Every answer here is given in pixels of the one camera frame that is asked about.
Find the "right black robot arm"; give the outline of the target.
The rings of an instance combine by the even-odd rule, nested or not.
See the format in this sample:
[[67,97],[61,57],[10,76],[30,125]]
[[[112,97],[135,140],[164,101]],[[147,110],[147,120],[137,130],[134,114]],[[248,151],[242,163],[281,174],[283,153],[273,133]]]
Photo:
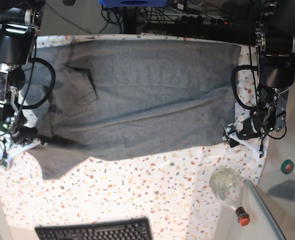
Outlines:
[[[44,104],[56,83],[54,68],[36,56],[45,4],[44,0],[0,0],[0,137],[9,137],[12,144],[30,144],[36,139],[38,131],[25,126],[23,110]],[[51,75],[47,93],[32,105],[19,103],[19,91],[32,82],[22,68],[28,63],[42,64]]]

